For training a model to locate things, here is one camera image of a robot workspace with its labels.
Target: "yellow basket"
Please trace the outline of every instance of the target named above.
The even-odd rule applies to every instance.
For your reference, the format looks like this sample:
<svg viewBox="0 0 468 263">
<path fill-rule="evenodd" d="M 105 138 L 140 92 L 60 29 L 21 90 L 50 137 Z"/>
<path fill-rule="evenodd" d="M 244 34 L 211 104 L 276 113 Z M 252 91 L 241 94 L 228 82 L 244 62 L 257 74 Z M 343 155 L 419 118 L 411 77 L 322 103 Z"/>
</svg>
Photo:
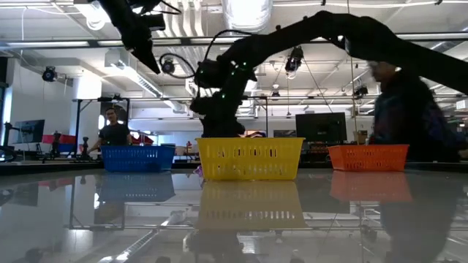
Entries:
<svg viewBox="0 0 468 263">
<path fill-rule="evenodd" d="M 307 227 L 294 182 L 206 182 L 197 229 L 269 230 Z"/>
<path fill-rule="evenodd" d="M 303 138 L 198 138 L 209 180 L 293 180 Z"/>
</svg>

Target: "plastic basket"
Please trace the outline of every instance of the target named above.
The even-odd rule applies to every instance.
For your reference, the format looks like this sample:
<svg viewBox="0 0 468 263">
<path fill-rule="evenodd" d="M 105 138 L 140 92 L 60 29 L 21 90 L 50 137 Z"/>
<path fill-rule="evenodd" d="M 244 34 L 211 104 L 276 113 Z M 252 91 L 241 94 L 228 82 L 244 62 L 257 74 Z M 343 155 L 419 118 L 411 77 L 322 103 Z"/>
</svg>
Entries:
<svg viewBox="0 0 468 263">
<path fill-rule="evenodd" d="M 294 182 L 215 182 L 203 186 L 197 229 L 307 227 Z"/>
<path fill-rule="evenodd" d="M 340 145 L 328 148 L 334 169 L 403 171 L 408 145 Z"/>
<path fill-rule="evenodd" d="M 160 175 L 108 175 L 102 180 L 100 201 L 164 202 L 175 196 L 173 178 Z"/>
<path fill-rule="evenodd" d="M 410 202 L 403 172 L 333 172 L 332 197 L 340 201 Z"/>
<path fill-rule="evenodd" d="M 108 172 L 161 172 L 173 164 L 174 148 L 164 146 L 102 146 Z"/>
<path fill-rule="evenodd" d="M 209 180 L 293 180 L 303 138 L 199 138 Z"/>
</svg>

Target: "orange basket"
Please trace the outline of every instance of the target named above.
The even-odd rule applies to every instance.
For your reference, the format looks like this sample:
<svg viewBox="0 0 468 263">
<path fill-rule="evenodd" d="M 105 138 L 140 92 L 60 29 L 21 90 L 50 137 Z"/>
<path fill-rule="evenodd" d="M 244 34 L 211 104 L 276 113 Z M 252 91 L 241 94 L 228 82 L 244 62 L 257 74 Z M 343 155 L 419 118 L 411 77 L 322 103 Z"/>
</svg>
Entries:
<svg viewBox="0 0 468 263">
<path fill-rule="evenodd" d="M 340 201 L 411 202 L 403 172 L 333 172 L 332 197 Z"/>
<path fill-rule="evenodd" d="M 408 145 L 340 145 L 328 148 L 334 169 L 343 171 L 403 171 Z"/>
</svg>

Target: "monitor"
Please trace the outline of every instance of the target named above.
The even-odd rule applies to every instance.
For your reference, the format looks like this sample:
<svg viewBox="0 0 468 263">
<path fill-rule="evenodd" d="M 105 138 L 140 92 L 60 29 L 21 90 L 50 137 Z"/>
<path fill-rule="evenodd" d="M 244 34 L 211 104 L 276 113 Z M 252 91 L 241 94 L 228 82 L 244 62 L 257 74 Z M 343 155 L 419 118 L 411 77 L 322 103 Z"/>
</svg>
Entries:
<svg viewBox="0 0 468 263">
<path fill-rule="evenodd" d="M 17 121 L 14 127 L 23 131 L 17 131 L 15 143 L 42 142 L 45 120 Z"/>
<path fill-rule="evenodd" d="M 298 137 L 307 142 L 343 142 L 347 140 L 344 113 L 297 114 L 295 127 Z"/>
</svg>

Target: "blue basket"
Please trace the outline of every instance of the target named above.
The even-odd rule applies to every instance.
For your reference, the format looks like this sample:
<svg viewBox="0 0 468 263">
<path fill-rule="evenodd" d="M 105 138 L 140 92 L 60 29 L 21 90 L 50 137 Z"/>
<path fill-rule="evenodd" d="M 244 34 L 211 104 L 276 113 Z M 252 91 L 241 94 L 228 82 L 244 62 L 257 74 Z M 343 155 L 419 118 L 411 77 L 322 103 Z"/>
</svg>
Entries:
<svg viewBox="0 0 468 263">
<path fill-rule="evenodd" d="M 170 170 L 175 149 L 164 146 L 102 146 L 108 172 L 161 172 Z"/>
<path fill-rule="evenodd" d="M 164 202 L 175 196 L 173 177 L 160 175 L 108 175 L 102 178 L 99 201 Z"/>
</svg>

